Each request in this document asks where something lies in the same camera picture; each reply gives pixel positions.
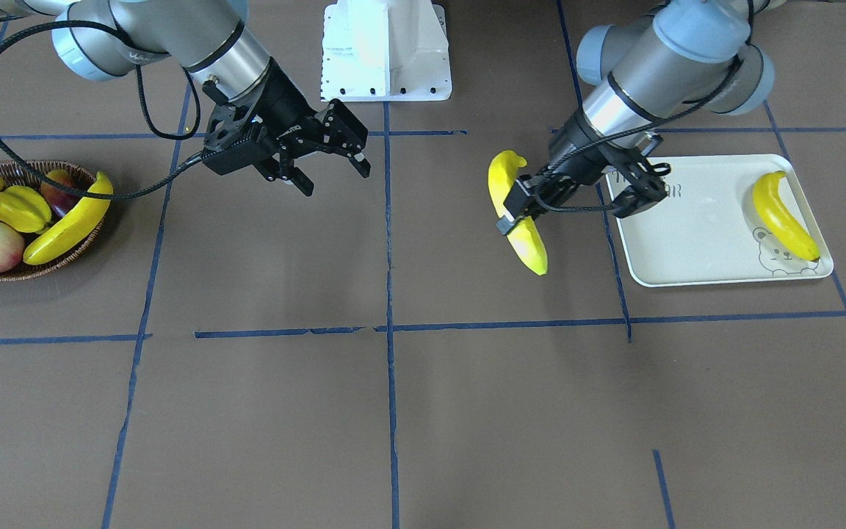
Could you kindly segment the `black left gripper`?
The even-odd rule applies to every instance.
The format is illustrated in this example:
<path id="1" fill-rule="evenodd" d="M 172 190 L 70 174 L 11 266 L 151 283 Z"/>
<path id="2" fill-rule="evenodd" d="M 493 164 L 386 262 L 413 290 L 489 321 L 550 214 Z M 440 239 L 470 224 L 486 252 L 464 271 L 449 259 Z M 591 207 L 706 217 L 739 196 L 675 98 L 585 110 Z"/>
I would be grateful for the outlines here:
<path id="1" fill-rule="evenodd" d="M 574 111 L 549 143 L 549 161 L 541 165 L 538 174 L 545 183 L 538 194 L 545 204 L 564 207 L 565 201 L 581 185 L 594 185 L 607 167 L 607 158 L 600 148 L 592 147 L 580 154 L 578 148 L 600 140 L 583 110 Z M 500 176 L 496 179 L 496 222 L 500 234 L 508 235 L 521 221 L 536 217 L 540 204 L 534 194 L 529 176 Z"/>

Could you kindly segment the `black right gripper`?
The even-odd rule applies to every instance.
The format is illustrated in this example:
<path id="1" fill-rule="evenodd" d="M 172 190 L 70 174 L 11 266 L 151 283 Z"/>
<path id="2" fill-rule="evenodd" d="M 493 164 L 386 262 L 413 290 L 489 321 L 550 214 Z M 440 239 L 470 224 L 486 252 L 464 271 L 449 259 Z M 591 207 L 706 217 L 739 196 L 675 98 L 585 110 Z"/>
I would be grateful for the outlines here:
<path id="1" fill-rule="evenodd" d="M 372 165 L 363 150 L 365 124 L 343 101 L 331 99 L 322 110 L 313 109 L 277 62 L 267 65 L 261 83 L 265 88 L 258 113 L 268 137 L 278 145 L 279 180 L 311 197 L 314 183 L 294 161 L 312 153 L 347 158 L 363 179 L 369 178 Z"/>

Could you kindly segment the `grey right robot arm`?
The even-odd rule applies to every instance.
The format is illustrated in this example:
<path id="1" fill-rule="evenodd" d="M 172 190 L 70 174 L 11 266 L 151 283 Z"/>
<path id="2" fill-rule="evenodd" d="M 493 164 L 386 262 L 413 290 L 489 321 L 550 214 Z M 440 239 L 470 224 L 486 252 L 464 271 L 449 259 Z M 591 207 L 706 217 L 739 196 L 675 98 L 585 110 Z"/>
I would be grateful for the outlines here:
<path id="1" fill-rule="evenodd" d="M 0 1 L 0 21 L 32 15 L 53 23 L 27 28 L 0 44 L 50 32 L 58 57 L 81 77 L 105 81 L 173 57 L 195 87 L 214 102 L 202 149 L 174 175 L 201 163 L 226 175 L 255 168 L 304 195 L 314 184 L 295 161 L 339 155 L 362 177 L 372 165 L 369 131 L 342 101 L 310 107 L 247 25 L 245 1 Z"/>

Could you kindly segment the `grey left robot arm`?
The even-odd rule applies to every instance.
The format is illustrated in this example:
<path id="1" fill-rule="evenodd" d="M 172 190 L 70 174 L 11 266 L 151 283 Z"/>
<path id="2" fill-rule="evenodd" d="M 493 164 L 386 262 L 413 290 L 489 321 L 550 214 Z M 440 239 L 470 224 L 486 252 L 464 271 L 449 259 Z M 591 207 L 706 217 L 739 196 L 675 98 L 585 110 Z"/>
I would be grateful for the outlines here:
<path id="1" fill-rule="evenodd" d="M 624 218 L 667 197 L 668 164 L 648 161 L 651 131 L 705 109 L 739 116 L 757 108 L 775 80 L 752 43 L 754 20 L 775 1 L 667 1 L 630 26 L 597 26 L 581 40 L 575 70 L 592 91 L 549 144 L 533 175 L 504 177 L 494 197 L 497 228 L 514 234 L 607 170 L 626 182 L 602 210 Z"/>

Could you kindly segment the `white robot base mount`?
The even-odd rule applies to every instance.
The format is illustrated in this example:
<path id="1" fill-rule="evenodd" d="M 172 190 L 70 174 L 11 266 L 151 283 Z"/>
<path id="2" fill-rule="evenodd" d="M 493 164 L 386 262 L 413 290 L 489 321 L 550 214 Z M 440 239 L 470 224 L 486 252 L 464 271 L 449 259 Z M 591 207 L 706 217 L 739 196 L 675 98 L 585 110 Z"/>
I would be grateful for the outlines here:
<path id="1" fill-rule="evenodd" d="M 320 99 L 446 101 L 453 90 L 444 7 L 336 1 L 323 13 Z"/>

